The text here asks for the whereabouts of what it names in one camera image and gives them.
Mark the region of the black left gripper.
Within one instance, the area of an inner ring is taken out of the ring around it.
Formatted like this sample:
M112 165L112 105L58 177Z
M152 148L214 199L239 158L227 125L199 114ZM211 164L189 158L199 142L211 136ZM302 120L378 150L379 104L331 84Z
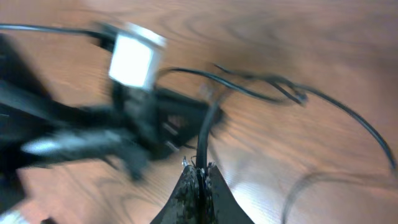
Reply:
M118 152L133 179L150 160L168 158L199 135L211 105L166 88L145 91L111 82L112 116L132 139Z

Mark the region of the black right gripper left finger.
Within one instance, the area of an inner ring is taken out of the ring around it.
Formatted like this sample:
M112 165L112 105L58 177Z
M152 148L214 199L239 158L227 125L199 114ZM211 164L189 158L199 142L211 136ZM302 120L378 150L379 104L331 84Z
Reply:
M199 223L199 183L196 168L186 157L183 171L164 207L150 224L197 224Z

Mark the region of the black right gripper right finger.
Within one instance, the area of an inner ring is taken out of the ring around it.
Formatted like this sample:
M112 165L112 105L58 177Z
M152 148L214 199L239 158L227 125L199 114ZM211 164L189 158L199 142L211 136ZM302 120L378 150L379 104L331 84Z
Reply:
M240 207L215 163L209 163L205 178L207 223L254 224Z

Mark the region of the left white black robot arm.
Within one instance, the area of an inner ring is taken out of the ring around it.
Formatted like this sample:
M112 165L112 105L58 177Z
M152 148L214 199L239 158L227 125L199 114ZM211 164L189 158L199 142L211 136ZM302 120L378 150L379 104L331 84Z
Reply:
M157 88L164 39L133 32L96 35L111 52L111 102L73 107L52 97L15 43L1 35L1 172L116 156L134 180L224 116L219 106Z

